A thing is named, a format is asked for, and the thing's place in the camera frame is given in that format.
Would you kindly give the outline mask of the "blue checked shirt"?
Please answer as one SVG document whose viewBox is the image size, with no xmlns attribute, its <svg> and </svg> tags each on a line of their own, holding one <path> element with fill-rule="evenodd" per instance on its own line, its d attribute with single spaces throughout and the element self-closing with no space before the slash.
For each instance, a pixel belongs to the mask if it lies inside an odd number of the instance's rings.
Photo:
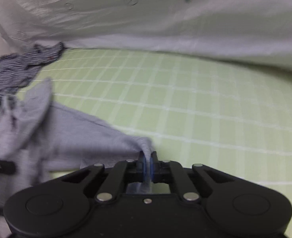
<svg viewBox="0 0 292 238">
<path fill-rule="evenodd" d="M 51 47 L 35 44 L 23 53 L 1 56 L 0 104 L 3 96 L 14 95 L 19 89 L 28 86 L 42 68 L 57 61 L 64 50 L 62 42 Z"/>
</svg>

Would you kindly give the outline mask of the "white carrot print sheet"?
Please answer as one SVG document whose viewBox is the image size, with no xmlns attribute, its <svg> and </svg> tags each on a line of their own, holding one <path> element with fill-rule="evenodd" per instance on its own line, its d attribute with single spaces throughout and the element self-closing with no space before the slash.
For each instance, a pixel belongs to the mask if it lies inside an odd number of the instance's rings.
<svg viewBox="0 0 292 238">
<path fill-rule="evenodd" d="M 0 32 L 19 48 L 61 41 L 292 70 L 292 0 L 0 0 Z"/>
</svg>

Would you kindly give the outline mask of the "grey zip hoodie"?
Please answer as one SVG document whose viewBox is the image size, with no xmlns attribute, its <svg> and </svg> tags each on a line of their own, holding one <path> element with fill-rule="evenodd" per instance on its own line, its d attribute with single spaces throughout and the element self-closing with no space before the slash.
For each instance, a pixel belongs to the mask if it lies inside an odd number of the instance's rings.
<svg viewBox="0 0 292 238">
<path fill-rule="evenodd" d="M 29 89 L 24 99 L 3 97 L 0 105 L 0 160 L 15 163 L 15 174 L 0 174 L 0 237 L 9 229 L 1 216 L 6 200 L 16 192 L 95 163 L 112 167 L 139 152 L 150 158 L 152 142 L 130 136 L 106 121 L 56 102 L 52 80 Z"/>
</svg>

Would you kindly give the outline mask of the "green grid cutting mat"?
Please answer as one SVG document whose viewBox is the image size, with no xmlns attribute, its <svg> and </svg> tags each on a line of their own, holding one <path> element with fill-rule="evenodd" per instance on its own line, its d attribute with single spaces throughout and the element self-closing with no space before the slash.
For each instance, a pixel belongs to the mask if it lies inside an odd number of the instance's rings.
<svg viewBox="0 0 292 238">
<path fill-rule="evenodd" d="M 57 101 L 148 136 L 161 158 L 206 163 L 292 202 L 292 73 L 174 54 L 75 49 L 41 70 L 35 83 L 46 77 Z"/>
</svg>

